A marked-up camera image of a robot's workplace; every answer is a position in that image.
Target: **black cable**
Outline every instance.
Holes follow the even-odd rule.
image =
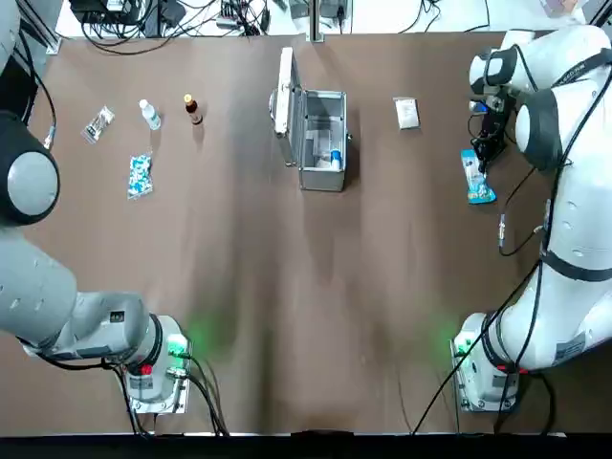
[[[211,0],[207,4],[205,4],[203,7],[192,7],[193,9],[199,9],[199,11],[196,14],[194,14],[194,16],[191,19],[189,19],[189,21],[187,21],[186,24],[188,22],[192,21],[196,16],[198,16],[198,15],[202,14],[203,12],[207,11],[210,8],[210,6],[212,6],[214,3],[216,3],[216,1],[217,0]],[[201,36],[214,36],[214,35],[205,35],[205,34],[197,33],[197,32],[196,32],[196,34],[192,35],[189,32],[191,32],[193,30],[198,30],[198,29],[202,28],[202,26],[204,26],[208,22],[214,21],[219,16],[219,14],[220,13],[216,13],[216,14],[214,14],[213,16],[211,16],[209,18],[203,19],[197,26],[189,28],[188,30],[185,29],[182,24],[177,24],[176,27],[181,31],[181,33],[184,33],[187,36],[190,36],[192,38],[201,37]]]
[[[268,0],[265,0],[264,2],[264,7],[262,8],[262,10],[259,12],[259,14],[256,14],[254,9],[251,6],[252,1],[247,5],[247,11],[250,12],[253,16],[253,20],[249,23],[250,26],[256,26],[254,27],[254,35],[259,35],[261,33],[263,33],[264,35],[267,35],[267,33],[263,30],[263,27],[261,25],[261,21],[263,19],[263,15],[264,15],[264,11],[267,9],[268,5],[267,5]]]
[[[25,29],[29,36],[40,43],[43,47],[51,48],[52,44],[49,37],[43,33],[35,24],[36,21],[30,16],[30,14],[17,2],[19,11],[25,19],[21,19],[21,28]]]
[[[132,408],[130,407],[130,400],[127,396],[127,388],[125,387],[125,381],[123,380],[123,375],[121,374],[120,370],[118,370],[117,368],[111,368],[110,370],[113,373],[115,373],[115,376],[119,380],[119,384],[121,386],[121,394],[123,396],[123,401],[125,402],[125,408],[127,410],[127,415],[130,418],[130,425],[132,426],[132,432],[134,432],[134,435],[138,435],[139,432],[136,430],[136,424],[134,423],[134,418],[136,417],[136,415],[132,413]]]
[[[470,117],[468,118],[468,132],[470,133],[470,136],[471,136],[473,139],[480,139],[480,135],[476,136],[476,135],[474,135],[474,133],[473,133],[473,132],[471,132],[471,121],[472,121],[474,118],[476,118],[476,117],[482,117],[483,115],[484,115],[484,114],[482,114],[482,115],[481,115],[481,114],[479,114],[479,113],[472,113],[472,114],[470,115]]]
[[[429,31],[429,28],[431,27],[431,24],[436,22],[438,20],[438,18],[440,17],[440,14],[442,13],[442,10],[440,10],[440,7],[438,7],[438,5],[436,5],[436,3],[438,3],[438,1],[436,1],[435,3],[433,1],[431,1],[431,7],[435,8],[436,10],[438,10],[438,12],[436,13],[435,16],[433,16],[433,19],[431,19],[429,21],[429,24],[427,24],[427,27],[425,27],[425,32]]]
[[[527,245],[527,243],[529,241],[532,240],[532,238],[539,232],[539,229],[534,229],[529,236],[527,236],[523,242],[521,242],[520,244],[518,244],[518,246],[516,246],[512,251],[504,251],[501,247],[499,247],[499,254],[501,256],[514,256],[517,253],[519,253],[521,251],[521,249],[523,249],[523,247],[525,247]]]
[[[532,333],[534,332],[534,328],[536,327],[537,312],[539,310],[539,298],[542,293],[542,276],[543,276],[542,268],[543,268],[542,260],[538,259],[537,260],[537,283],[535,285],[535,299],[534,299],[534,309],[532,310],[532,318],[529,323],[529,329],[527,331],[527,337],[525,337],[525,342],[523,343],[523,347],[518,353],[518,356],[516,356],[516,361],[513,362],[514,368],[511,368],[511,371],[509,371],[506,376],[506,381],[504,381],[504,388],[502,390],[501,399],[499,400],[499,408],[497,410],[497,419],[495,420],[495,424],[493,425],[494,434],[499,433],[499,430],[501,429],[504,421],[506,420],[506,418],[502,416],[502,409],[504,406],[504,402],[506,401],[506,395],[508,394],[508,388],[509,388],[508,381],[510,380],[510,375],[511,373],[515,374],[516,376],[518,375],[520,361],[522,360],[523,356],[525,355],[525,352],[527,351],[527,348],[529,347],[529,343],[532,338]]]
[[[453,375],[452,377],[452,393],[453,400],[455,401],[455,426],[456,433],[461,433],[461,427],[459,427],[459,393],[457,392],[457,375]]]
[[[555,393],[553,385],[548,381],[543,373],[535,373],[530,376],[537,380],[541,380],[546,388],[546,391],[548,392],[548,417],[546,419],[544,428],[540,432],[540,435],[548,435],[553,429],[557,419],[557,394]]]
[[[88,14],[87,16],[83,17],[83,21],[81,22],[81,31],[83,32],[83,36],[85,38],[87,38],[87,40],[92,43],[94,46],[96,46],[97,48],[113,48],[119,45],[122,45],[124,43],[127,43],[128,41],[130,41],[133,38],[136,38],[137,36],[140,35],[140,32],[142,31],[142,29],[145,27],[146,21],[148,20],[148,18],[151,16],[151,14],[153,14],[156,10],[158,10],[160,8],[160,5],[157,5],[157,8],[153,8],[153,3],[150,3],[148,5],[148,7],[146,8],[144,14],[142,15],[142,17],[138,20],[138,22],[136,23],[136,25],[134,26],[134,29],[132,31],[129,32],[129,35],[125,35],[125,26],[123,25],[123,32],[120,33],[119,31],[119,23],[115,22],[115,26],[117,27],[117,29],[115,31],[112,31],[111,29],[108,28],[107,24],[103,24],[100,20],[98,21],[93,21],[90,24],[90,28],[92,31],[94,31],[94,33],[98,36],[98,38],[100,40],[104,39],[104,37],[101,35],[101,32],[98,31],[97,26],[99,26],[99,30],[102,31],[106,31],[107,33],[113,33],[117,36],[117,38],[120,38],[119,41],[113,42],[113,43],[104,43],[104,42],[95,42],[95,40],[87,34],[87,32],[85,31],[85,22],[86,21],[90,21],[91,20],[91,14]],[[113,52],[113,51],[107,51],[107,53],[110,54],[117,54],[118,52]]]
[[[34,99],[36,98],[36,90],[38,89],[38,86],[36,85],[36,76],[34,76],[35,70],[34,61],[32,59],[32,50],[30,50],[28,42],[26,41],[26,35],[23,33],[22,30],[19,30],[19,38],[21,39],[21,44],[23,45],[23,48],[26,52],[26,57],[28,58],[26,60],[26,63],[28,64],[30,72],[30,94],[28,95],[28,105],[26,106],[26,110],[24,111],[23,116],[21,117],[21,120],[25,122],[30,118],[30,115],[32,114],[32,109],[34,107]]]
[[[252,12],[253,16],[255,16],[254,19],[251,22],[247,21],[247,18],[245,17],[245,14],[244,14],[244,12],[242,10],[243,9],[243,5],[242,4],[237,6],[237,5],[234,5],[233,3],[229,3],[231,8],[234,10],[236,15],[238,16],[238,24],[243,27],[243,30],[244,30],[243,34],[245,36],[256,36],[256,35],[260,35],[261,34],[261,32],[257,28],[256,24],[257,24],[257,21],[259,20],[259,17],[263,14],[263,10],[265,9],[265,7],[264,7],[264,9],[262,9],[262,11],[259,13],[259,15],[256,16],[254,14],[254,12],[252,11],[251,3],[252,3],[252,0],[247,4],[247,10],[251,9],[251,12]]]
[[[21,54],[21,52],[18,49],[15,48],[15,52],[24,61],[26,60],[26,58]],[[57,115],[56,115],[56,112],[55,112],[54,102],[51,99],[51,95],[49,94],[49,90],[47,89],[47,86],[45,86],[45,83],[42,81],[42,78],[40,77],[40,75],[38,74],[37,71],[34,71],[34,77],[36,78],[36,81],[38,81],[38,84],[40,85],[40,87],[44,91],[45,96],[47,97],[47,100],[49,101],[49,108],[51,109],[51,116],[52,116],[52,127],[53,127],[54,134],[55,134],[55,130],[57,128]]]
[[[212,401],[210,400],[210,395],[208,394],[208,391],[206,390],[206,388],[193,375],[188,375],[187,378],[198,388],[198,390],[200,391],[200,393],[202,394],[202,396],[206,400],[208,407],[210,408],[212,406]],[[221,434],[226,436],[226,437],[229,437],[230,433],[225,428],[225,426],[221,423],[221,421],[220,421],[219,417],[217,416],[217,414],[216,414],[214,409],[210,410],[210,415],[212,417],[211,421],[213,423],[213,428],[214,428],[214,425],[216,424],[217,427],[219,428],[219,430],[221,431]]]
[[[468,358],[468,356],[470,355],[470,353],[473,350],[473,348],[476,347],[478,342],[480,342],[480,340],[482,339],[483,335],[489,331],[489,328],[491,327],[491,325],[493,324],[495,319],[506,308],[508,303],[510,303],[510,301],[512,301],[512,299],[514,298],[516,293],[529,280],[529,278],[532,276],[532,274],[536,271],[536,269],[539,266],[539,264],[540,264],[540,260],[538,259],[536,261],[536,263],[534,264],[534,266],[529,270],[529,273],[523,278],[523,280],[520,281],[520,283],[514,288],[514,290],[510,293],[510,295],[504,300],[504,302],[501,304],[501,306],[499,306],[499,308],[492,314],[492,316],[491,316],[491,318],[489,320],[489,323],[487,323],[487,325],[485,325],[485,327],[482,329],[482,331],[480,332],[478,337],[471,344],[471,346],[468,349],[468,351],[466,352],[466,354],[461,358],[461,360],[459,360],[459,362],[452,368],[452,370],[450,371],[448,376],[442,381],[442,384],[440,384],[440,387],[438,387],[438,390],[433,395],[433,398],[431,399],[431,402],[429,402],[429,404],[427,405],[427,408],[426,408],[425,412],[423,413],[423,416],[421,416],[421,419],[419,420],[419,423],[416,425],[416,427],[412,431],[412,435],[415,435],[417,433],[417,431],[419,430],[419,428],[423,424],[423,421],[425,420],[427,414],[431,410],[431,407],[433,406],[433,404],[437,400],[437,398],[440,395],[440,393],[444,390],[444,387],[447,385],[448,381],[450,381],[450,379],[454,376],[454,374],[457,372],[457,370],[461,367],[461,364]]]
[[[491,15],[489,13],[489,0],[485,0],[485,8],[487,10],[487,24],[483,24],[482,26],[472,27],[471,29],[467,29],[466,31],[464,31],[464,33],[477,31],[478,29],[483,29],[485,27],[491,26]]]
[[[47,23],[42,20],[42,17],[40,17],[40,14],[38,14],[38,12],[34,9],[34,7],[31,5],[30,1],[29,0],[23,0],[23,1],[25,2],[26,5],[28,5],[28,8],[30,9],[30,11],[33,13],[34,16],[36,16],[36,18],[38,19],[38,22],[43,25],[43,27],[47,30],[49,35],[52,36],[53,38],[55,38],[55,32],[53,32],[49,28]],[[19,9],[21,11],[24,10],[20,2],[17,2],[17,5],[19,6]]]
[[[412,433],[412,426],[408,421],[408,415],[405,412],[405,403],[404,403],[404,391],[402,390],[402,375],[400,374],[400,369],[398,368],[397,363],[395,366],[395,373],[398,380],[398,395],[400,396],[400,408],[402,409],[402,417],[404,418],[405,426],[408,427],[408,432]]]
[[[515,43],[511,46],[511,48],[516,49],[516,51],[518,52],[518,55],[520,55],[520,60],[523,61],[523,67],[525,68],[525,73],[527,74],[527,78],[529,79],[529,82],[531,83],[534,91],[537,92],[538,89],[537,89],[536,81],[534,80],[534,76],[532,75],[531,70],[529,70],[529,66],[527,65],[527,61],[525,60],[525,55],[523,54],[523,50],[521,50],[520,46],[518,46]]]
[[[60,361],[54,361],[52,359],[49,359],[46,356],[43,356],[42,354],[36,354],[36,355],[42,360],[44,360],[46,363],[48,363],[49,365],[55,366],[57,368],[61,368],[62,370],[83,371],[83,370],[92,370],[94,368],[104,369],[105,367],[104,363],[94,363],[94,364],[88,364],[88,365],[70,365],[70,364],[62,363]]]
[[[506,136],[506,139],[508,139],[511,143],[516,144],[516,140],[510,137],[510,134],[508,134],[508,131],[506,131],[506,129],[504,129],[504,135]]]
[[[208,6],[208,5],[203,6],[203,7],[201,8],[201,10],[200,10],[198,13],[196,13],[196,15],[194,15],[194,16],[193,16],[191,19],[189,19],[189,21],[187,21],[187,22],[186,22],[186,24],[187,24],[188,22],[192,21],[192,20],[193,20],[193,19],[194,19],[194,18],[195,18],[195,17],[196,17],[198,14],[200,14],[202,11],[204,11],[204,10],[205,10],[205,8],[206,8],[207,6]],[[201,24],[200,24],[200,25],[198,25],[198,26],[193,26],[193,27],[190,27],[190,28],[188,28],[188,29],[183,29],[183,31],[184,31],[184,32],[189,32],[189,31],[192,31],[192,30],[194,30],[194,29],[197,29],[197,28],[198,28],[198,27],[200,27],[200,26],[201,26]],[[166,39],[165,39],[165,40],[164,40],[164,41],[163,41],[161,44],[159,44],[158,46],[154,46],[153,48],[147,48],[147,49],[145,49],[145,50],[132,51],[132,52],[121,52],[121,51],[115,51],[115,50],[107,49],[107,47],[105,47],[105,46],[100,45],[99,43],[97,43],[97,42],[96,42],[96,41],[95,41],[95,40],[94,40],[94,39],[93,39],[91,36],[89,36],[89,35],[87,34],[87,32],[85,31],[85,26],[84,26],[84,23],[82,23],[82,22],[81,22],[80,27],[81,27],[81,30],[82,30],[82,32],[83,32],[83,35],[85,36],[85,38],[86,38],[86,39],[87,39],[87,40],[88,40],[88,41],[89,41],[89,42],[90,42],[92,45],[94,45],[94,46],[95,46],[96,48],[98,48],[100,51],[103,51],[103,52],[108,53],[108,54],[110,54],[110,55],[144,55],[144,54],[146,54],[146,53],[150,53],[151,51],[156,51],[156,50],[159,50],[160,48],[162,48],[162,47],[164,47],[166,44],[168,44],[168,43],[170,42],[170,40],[172,40],[172,38],[176,38],[176,37],[177,37],[177,36],[179,36],[179,35],[180,35],[180,33],[181,33],[180,31],[177,31],[177,32],[175,32],[175,33],[173,33],[173,34],[169,35],[169,36],[168,36],[168,37],[167,37],[167,38],[166,38]]]
[[[532,237],[534,237],[540,230],[541,227],[537,227],[535,228],[530,234],[529,236],[523,240],[523,242],[521,242],[518,246],[516,246],[512,251],[509,252],[505,252],[503,249],[503,243],[504,243],[504,239],[505,239],[505,228],[506,228],[506,210],[508,209],[508,205],[510,204],[510,201],[513,199],[513,197],[515,196],[515,194],[518,192],[519,189],[521,189],[523,187],[523,185],[525,185],[525,182],[527,182],[529,180],[529,178],[534,174],[534,172],[536,172],[536,168],[532,167],[529,172],[527,172],[527,174],[525,174],[525,177],[523,177],[521,179],[521,181],[518,183],[518,185],[516,185],[513,189],[513,191],[510,193],[510,195],[508,195],[508,197],[506,198],[506,202],[504,203],[504,206],[502,207],[502,211],[501,214],[499,216],[499,244],[498,244],[498,250],[499,250],[499,254],[502,256],[513,256],[516,255],[523,247],[525,247],[525,245],[527,245],[527,243],[532,239]]]
[[[207,365],[208,371],[210,372],[210,374],[212,375],[212,378],[214,380],[214,385],[210,383],[210,381],[207,378],[207,375],[204,371],[204,369],[202,368],[202,365],[197,361],[197,359],[195,359],[193,356],[189,356],[189,359],[195,363],[195,365],[198,367],[198,370],[200,370],[200,374],[202,375],[202,380],[204,381],[205,386],[207,387],[209,392],[212,392],[212,396],[215,400],[216,403],[216,407],[217,407],[217,414],[219,415],[219,419],[223,422],[223,424],[225,424],[225,419],[223,416],[223,411],[221,410],[221,393],[219,392],[219,382],[217,381],[217,376],[215,375],[214,371],[212,370],[212,366],[210,366],[210,363],[208,363],[208,361],[205,359],[204,362]]]
[[[412,22],[412,24],[410,24],[408,27],[406,27],[402,31],[399,31],[398,33],[406,33],[410,29],[412,29],[414,26],[416,26],[417,22],[419,22],[419,18],[421,17],[421,11],[423,10],[423,5],[424,5],[424,0],[421,0],[421,2],[419,3],[419,9],[417,10],[416,19]]]

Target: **case lid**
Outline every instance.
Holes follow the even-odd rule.
[[[285,158],[285,162],[289,165],[296,165],[304,137],[304,122],[302,119],[302,88],[299,82],[293,48],[283,48],[280,54],[278,87],[276,88],[274,102],[274,133],[279,139],[287,139],[289,141],[291,160]]]

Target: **case handle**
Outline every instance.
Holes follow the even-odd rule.
[[[274,88],[270,94],[270,100],[268,101],[268,110],[270,111],[272,122],[274,122],[274,110],[276,109],[276,94],[278,94],[278,89]]]

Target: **plastic bottle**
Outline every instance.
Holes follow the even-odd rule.
[[[332,169],[342,170],[342,155],[340,150],[332,150]]]
[[[162,119],[160,119],[153,105],[143,99],[140,101],[139,106],[142,110],[142,117],[146,120],[152,131],[157,131],[162,127]]]
[[[202,112],[198,108],[198,102],[196,102],[191,94],[185,94],[185,109],[191,117],[191,124],[200,124],[202,122]]]

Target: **metal bracket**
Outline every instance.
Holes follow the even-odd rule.
[[[320,19],[320,4],[319,0],[313,0],[310,2],[310,24],[308,32],[306,33],[306,41],[310,43],[322,43],[325,41],[325,37],[319,29]]]
[[[52,42],[51,45],[47,46],[47,55],[57,55],[59,53],[59,48],[61,47],[62,38],[58,37],[55,43]]]

